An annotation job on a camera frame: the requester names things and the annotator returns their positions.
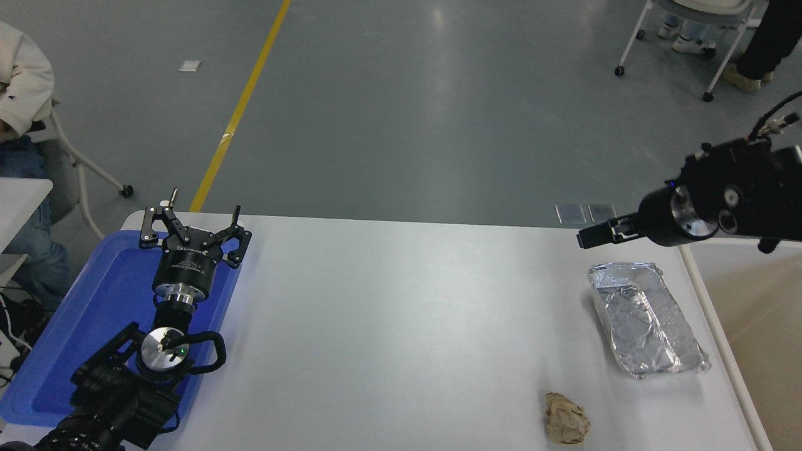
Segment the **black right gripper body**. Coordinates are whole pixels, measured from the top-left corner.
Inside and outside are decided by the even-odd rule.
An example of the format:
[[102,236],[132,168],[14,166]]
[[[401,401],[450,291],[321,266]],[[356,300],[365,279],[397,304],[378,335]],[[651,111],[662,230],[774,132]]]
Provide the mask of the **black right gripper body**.
[[675,187],[664,187],[643,198],[638,208],[640,234],[660,246],[689,244],[696,240],[692,229],[696,217],[687,198]]

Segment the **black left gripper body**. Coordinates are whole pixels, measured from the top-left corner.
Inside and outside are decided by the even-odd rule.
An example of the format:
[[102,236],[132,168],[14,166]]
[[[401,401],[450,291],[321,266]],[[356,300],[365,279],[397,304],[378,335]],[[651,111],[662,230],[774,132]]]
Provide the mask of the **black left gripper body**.
[[221,246],[203,249],[203,243],[211,240],[212,233],[206,229],[189,229],[190,242],[186,244],[177,234],[164,237],[162,257],[153,279],[153,291],[166,295],[168,285],[192,286],[200,295],[209,295],[217,261],[222,257]]

